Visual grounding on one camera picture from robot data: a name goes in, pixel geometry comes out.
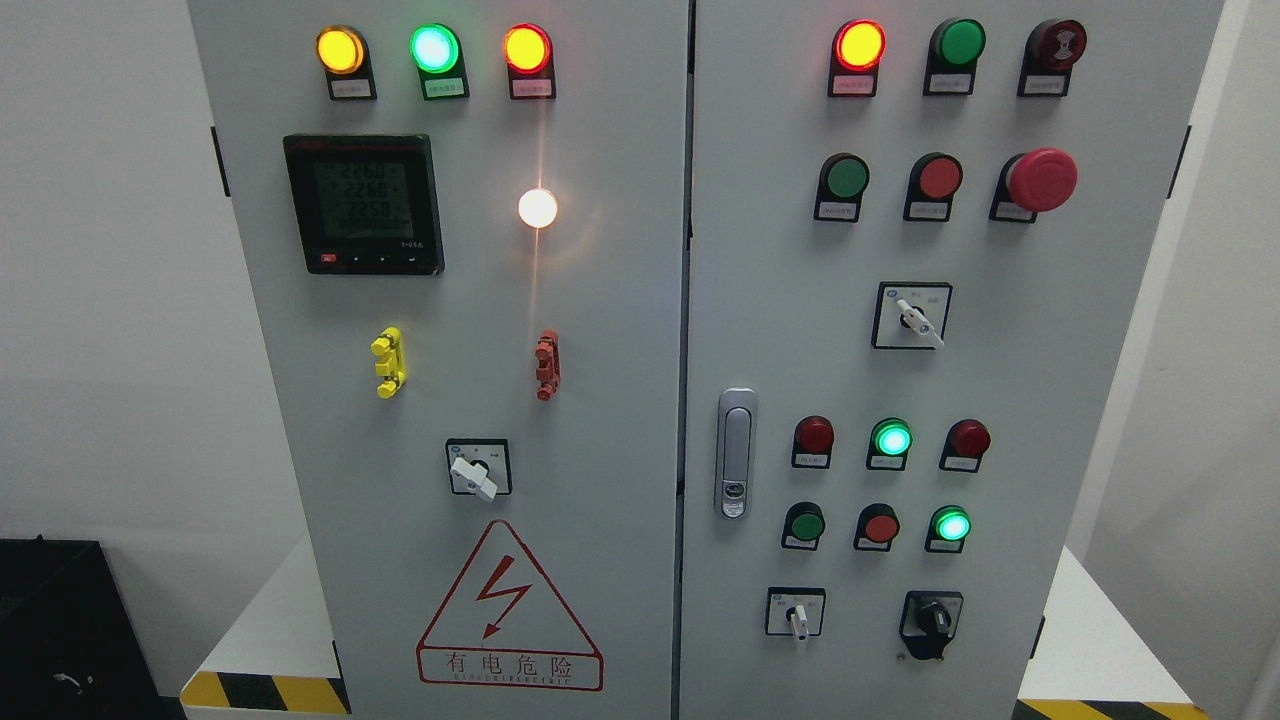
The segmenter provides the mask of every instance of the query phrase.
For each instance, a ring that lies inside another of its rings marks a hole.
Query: gray metal panel
[[[1012,708],[1059,548],[1178,159],[1220,3],[700,0],[696,32],[681,714],[685,717],[998,717]],[[887,33],[876,99],[828,99],[833,33]],[[950,17],[987,29],[972,97],[923,97],[925,47]],[[1089,45],[1065,99],[1018,99],[1027,35],[1076,18]],[[1034,225],[989,223],[1002,164],[1052,145],[1080,186]],[[812,220],[833,152],[870,165],[861,220]],[[914,161],[964,164],[950,223],[904,223]],[[940,351],[870,347],[877,284],[955,284]],[[751,511],[713,503],[717,397],[759,393]],[[831,470],[791,469],[795,424],[829,418]],[[906,419],[904,473],[864,468],[872,425]],[[978,474],[937,468],[947,429],[983,420]],[[778,547],[785,512],[818,502],[817,552]],[[854,552],[859,511],[892,505],[892,552]],[[955,502],[961,555],[927,555]],[[820,638],[765,637],[771,585],[827,591]],[[960,591],[945,662],[899,660],[906,591]]]
[[[686,4],[192,0],[191,12],[357,715],[666,715]],[[422,101],[408,40],[426,22],[458,33],[470,100]],[[500,42],[518,22],[552,37],[553,102],[507,97]],[[332,23],[369,41],[378,101],[329,100],[314,41]],[[429,133],[444,274],[308,275],[280,150],[297,132]],[[515,206],[539,182],[561,214],[535,241]],[[404,332],[410,378],[381,401],[369,343],[387,324]],[[541,404],[532,351],[548,327],[564,383]],[[515,493],[451,495],[449,437],[509,439]],[[495,518],[599,646],[604,692],[420,682],[417,642]]]

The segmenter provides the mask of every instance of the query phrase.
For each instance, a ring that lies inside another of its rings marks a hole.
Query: warning triangle sign
[[[604,688],[604,657],[516,530],[485,528],[417,643],[424,683]]]

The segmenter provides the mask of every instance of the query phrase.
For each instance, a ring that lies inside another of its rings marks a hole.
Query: illuminated white light
[[[556,222],[559,205],[549,190],[535,187],[520,196],[516,211],[526,225],[534,229],[543,229]]]

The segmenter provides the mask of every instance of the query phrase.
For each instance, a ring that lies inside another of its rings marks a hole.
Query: white switch handle
[[[787,619],[791,621],[791,634],[797,641],[809,639],[809,615],[805,612],[803,605],[792,607],[787,612]]]
[[[498,483],[489,479],[489,471],[481,465],[472,465],[462,457],[454,457],[449,473],[467,484],[476,497],[485,502],[493,502],[498,496]]]
[[[933,347],[943,347],[946,345],[942,342],[942,338],[938,337],[937,328],[933,327],[933,323],[924,316],[924,313],[920,313],[913,307],[910,302],[901,299],[897,301],[897,309],[902,311],[902,322],[910,325],[915,334],[928,340]]]

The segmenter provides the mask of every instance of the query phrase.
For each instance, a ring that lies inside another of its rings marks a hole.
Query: yellow black hazard stripe
[[[1208,715],[1194,705],[1174,702],[1020,700],[1012,720],[1208,720]]]
[[[192,707],[351,715],[351,701],[342,678],[202,670],[183,688],[182,703]],[[1170,702],[1020,700],[1011,720],[1208,720],[1208,715],[1194,705]]]
[[[182,689],[180,700],[182,705],[189,707],[351,715],[351,701],[347,700],[347,685],[342,678],[247,675],[201,670]]]

